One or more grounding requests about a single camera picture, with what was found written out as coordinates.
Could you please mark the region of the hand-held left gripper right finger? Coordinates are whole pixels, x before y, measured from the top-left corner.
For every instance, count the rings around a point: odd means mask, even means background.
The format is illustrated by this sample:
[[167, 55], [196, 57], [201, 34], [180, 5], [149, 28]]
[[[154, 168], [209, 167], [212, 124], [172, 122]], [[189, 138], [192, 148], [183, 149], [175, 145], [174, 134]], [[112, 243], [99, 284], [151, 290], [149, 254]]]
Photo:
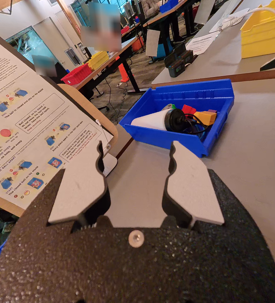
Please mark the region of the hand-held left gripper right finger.
[[162, 208], [176, 225], [197, 221], [223, 225], [225, 220], [206, 165], [179, 141], [170, 148]]

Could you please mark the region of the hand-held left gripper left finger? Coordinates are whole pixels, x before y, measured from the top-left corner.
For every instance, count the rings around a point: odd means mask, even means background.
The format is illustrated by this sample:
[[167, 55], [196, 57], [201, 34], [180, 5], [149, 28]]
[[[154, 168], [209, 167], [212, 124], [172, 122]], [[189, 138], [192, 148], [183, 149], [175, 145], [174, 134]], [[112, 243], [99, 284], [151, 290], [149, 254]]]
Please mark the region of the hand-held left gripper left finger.
[[96, 140], [83, 149], [64, 169], [48, 223], [77, 221], [94, 225], [110, 207], [104, 172], [103, 146]]

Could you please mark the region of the yellow toy block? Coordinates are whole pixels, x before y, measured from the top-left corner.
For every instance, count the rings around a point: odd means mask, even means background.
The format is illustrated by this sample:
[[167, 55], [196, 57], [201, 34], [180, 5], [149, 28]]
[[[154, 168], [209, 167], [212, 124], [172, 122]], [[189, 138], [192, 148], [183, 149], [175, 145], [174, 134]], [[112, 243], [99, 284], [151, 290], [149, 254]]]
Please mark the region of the yellow toy block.
[[210, 126], [215, 123], [217, 113], [210, 113], [208, 111], [196, 112], [194, 116], [197, 118], [198, 123], [205, 126]]

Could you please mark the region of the white cylinder with black cap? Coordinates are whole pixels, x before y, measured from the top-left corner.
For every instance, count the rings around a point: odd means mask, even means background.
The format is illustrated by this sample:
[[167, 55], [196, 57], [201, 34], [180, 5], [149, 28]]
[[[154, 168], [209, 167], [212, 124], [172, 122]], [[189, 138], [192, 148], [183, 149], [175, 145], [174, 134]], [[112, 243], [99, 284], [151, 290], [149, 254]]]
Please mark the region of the white cylinder with black cap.
[[188, 122], [181, 109], [166, 109], [146, 116], [135, 118], [132, 126], [152, 128], [162, 131], [182, 133], [188, 128]]

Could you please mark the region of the white stand base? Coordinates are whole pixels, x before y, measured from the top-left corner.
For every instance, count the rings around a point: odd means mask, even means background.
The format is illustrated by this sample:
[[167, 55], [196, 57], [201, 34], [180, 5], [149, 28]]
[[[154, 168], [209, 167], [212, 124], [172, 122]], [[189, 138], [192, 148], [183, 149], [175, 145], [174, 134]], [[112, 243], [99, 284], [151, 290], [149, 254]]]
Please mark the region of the white stand base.
[[104, 164], [104, 171], [103, 174], [105, 177], [107, 177], [110, 172], [116, 167], [117, 165], [117, 158], [111, 155], [110, 153], [107, 153], [103, 157], [103, 164]]

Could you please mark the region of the black charger case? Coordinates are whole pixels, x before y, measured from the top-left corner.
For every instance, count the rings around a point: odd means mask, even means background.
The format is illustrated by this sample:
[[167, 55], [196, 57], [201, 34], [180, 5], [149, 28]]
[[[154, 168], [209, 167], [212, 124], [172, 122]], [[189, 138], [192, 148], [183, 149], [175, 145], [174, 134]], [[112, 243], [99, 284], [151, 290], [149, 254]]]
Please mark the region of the black charger case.
[[166, 59], [164, 60], [164, 64], [171, 78], [176, 78], [185, 71], [185, 62], [182, 59], [173, 61], [167, 61]]
[[173, 53], [175, 54], [176, 57], [180, 57], [180, 56], [183, 56], [183, 54], [186, 52], [186, 46], [185, 46], [185, 43], [181, 43], [181, 44], [178, 44], [174, 50], [173, 50]]
[[178, 58], [183, 61], [184, 65], [187, 66], [192, 64], [194, 61], [193, 50], [186, 50], [178, 55]]

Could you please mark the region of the orange traffic cone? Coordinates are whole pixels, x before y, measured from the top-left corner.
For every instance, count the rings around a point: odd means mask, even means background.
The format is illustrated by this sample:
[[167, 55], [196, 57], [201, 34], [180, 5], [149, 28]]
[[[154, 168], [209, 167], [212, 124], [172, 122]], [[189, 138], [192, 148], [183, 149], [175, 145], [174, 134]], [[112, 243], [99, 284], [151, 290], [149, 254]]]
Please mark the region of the orange traffic cone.
[[124, 65], [123, 65], [123, 64], [120, 64], [120, 65], [118, 66], [118, 69], [119, 69], [120, 75], [121, 75], [121, 80], [120, 80], [120, 81], [121, 81], [122, 83], [128, 82], [128, 81], [129, 81], [129, 76], [128, 76], [128, 74], [127, 74], [125, 68], [124, 68]]

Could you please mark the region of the wooden top desk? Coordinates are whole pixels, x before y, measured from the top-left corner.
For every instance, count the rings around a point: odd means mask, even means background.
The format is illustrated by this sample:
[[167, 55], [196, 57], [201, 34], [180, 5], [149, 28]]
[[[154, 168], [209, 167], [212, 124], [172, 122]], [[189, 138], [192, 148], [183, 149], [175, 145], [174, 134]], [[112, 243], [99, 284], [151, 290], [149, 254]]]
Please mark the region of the wooden top desk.
[[114, 52], [113, 55], [109, 57], [109, 60], [104, 62], [98, 69], [94, 70], [90, 75], [84, 78], [79, 84], [72, 85], [72, 87], [77, 90], [81, 89], [89, 81], [95, 78], [94, 83], [92, 83], [93, 88], [101, 83], [105, 77], [112, 73], [113, 70], [117, 69], [118, 66], [124, 63], [124, 60], [128, 58], [128, 51], [132, 44], [138, 40], [138, 36], [131, 38], [122, 43], [122, 49], [119, 52]]
[[166, 38], [162, 29], [162, 25], [160, 24], [162, 21], [164, 21], [171, 13], [176, 12], [177, 17], [180, 15], [180, 13], [184, 12], [184, 19], [185, 19], [185, 28], [186, 28], [186, 37], [190, 37], [193, 34], [197, 32], [197, 29], [194, 25], [194, 18], [193, 18], [193, 4], [196, 3], [196, 1], [187, 0], [187, 1], [179, 1], [178, 4], [172, 8], [171, 10], [161, 13], [159, 12], [158, 15], [146, 19], [143, 22], [143, 27], [148, 29], [153, 29], [156, 31], [160, 31], [159, 36], [159, 44], [158, 44], [158, 54], [155, 58], [163, 58], [170, 54], [172, 51], [171, 47], [175, 46], [175, 43], [173, 41], [173, 29], [170, 25], [170, 39]]

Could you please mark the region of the yellow plastic bin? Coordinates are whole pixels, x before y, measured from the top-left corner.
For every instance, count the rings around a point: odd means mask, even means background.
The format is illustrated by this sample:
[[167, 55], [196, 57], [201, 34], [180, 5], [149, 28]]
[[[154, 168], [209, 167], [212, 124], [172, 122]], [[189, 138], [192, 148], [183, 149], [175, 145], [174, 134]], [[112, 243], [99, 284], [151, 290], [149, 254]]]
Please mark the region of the yellow plastic bin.
[[241, 58], [251, 58], [275, 53], [275, 37], [260, 41], [249, 41], [241, 38]]
[[106, 51], [99, 51], [92, 55], [89, 59], [88, 66], [92, 71], [97, 70], [102, 64], [109, 60], [109, 55]]

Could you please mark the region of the white paper sheet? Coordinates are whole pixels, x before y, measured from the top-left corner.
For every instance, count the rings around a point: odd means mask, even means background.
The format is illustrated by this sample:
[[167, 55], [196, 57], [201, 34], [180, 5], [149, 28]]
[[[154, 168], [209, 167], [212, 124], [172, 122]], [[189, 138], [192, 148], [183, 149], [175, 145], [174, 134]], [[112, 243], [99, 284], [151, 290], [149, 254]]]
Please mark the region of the white paper sheet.
[[215, 38], [219, 35], [219, 33], [220, 32], [217, 31], [205, 36], [191, 39], [185, 45], [186, 50], [192, 50], [194, 55], [203, 54], [209, 48]]

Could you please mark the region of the grey flat panel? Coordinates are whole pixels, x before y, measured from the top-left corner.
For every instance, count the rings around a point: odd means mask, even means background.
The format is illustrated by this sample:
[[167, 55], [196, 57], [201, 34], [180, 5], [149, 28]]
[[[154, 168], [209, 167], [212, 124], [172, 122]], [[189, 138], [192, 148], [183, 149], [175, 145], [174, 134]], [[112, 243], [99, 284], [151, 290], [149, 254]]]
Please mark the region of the grey flat panel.
[[195, 24], [205, 25], [208, 21], [212, 8], [215, 4], [215, 0], [201, 0], [196, 16], [194, 18]]
[[147, 30], [147, 40], [146, 40], [146, 55], [149, 57], [157, 56], [157, 49], [159, 44], [160, 31], [153, 29]]

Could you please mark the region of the orange bucket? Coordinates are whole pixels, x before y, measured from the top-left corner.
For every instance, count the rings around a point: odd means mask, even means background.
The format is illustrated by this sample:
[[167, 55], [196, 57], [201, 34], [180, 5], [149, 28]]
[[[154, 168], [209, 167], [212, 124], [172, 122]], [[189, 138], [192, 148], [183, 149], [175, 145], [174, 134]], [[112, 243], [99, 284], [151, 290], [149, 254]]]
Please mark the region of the orange bucket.
[[132, 51], [137, 52], [142, 48], [142, 46], [144, 46], [143, 37], [141, 36], [139, 38], [137, 37], [137, 40], [131, 45]]

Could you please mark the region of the white flat plate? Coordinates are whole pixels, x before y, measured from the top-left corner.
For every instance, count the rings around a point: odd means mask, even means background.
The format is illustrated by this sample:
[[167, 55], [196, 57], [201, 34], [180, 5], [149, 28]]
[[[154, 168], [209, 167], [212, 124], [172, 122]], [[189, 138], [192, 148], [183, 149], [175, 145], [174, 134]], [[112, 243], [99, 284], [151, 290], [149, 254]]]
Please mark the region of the white flat plate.
[[209, 31], [209, 33], [222, 31], [228, 27], [237, 25], [242, 21], [242, 19], [247, 15], [250, 8], [240, 10], [236, 13], [230, 14], [230, 15], [223, 15], [217, 23], [212, 27], [212, 29]]

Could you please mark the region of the small blue bin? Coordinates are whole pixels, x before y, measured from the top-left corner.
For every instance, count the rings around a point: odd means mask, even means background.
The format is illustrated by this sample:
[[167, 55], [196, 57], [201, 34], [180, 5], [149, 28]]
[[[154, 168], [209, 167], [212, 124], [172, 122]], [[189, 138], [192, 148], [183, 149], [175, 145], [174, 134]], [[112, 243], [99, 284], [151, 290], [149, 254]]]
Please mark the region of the small blue bin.
[[165, 13], [178, 4], [178, 0], [161, 0], [159, 2], [159, 10], [161, 13]]

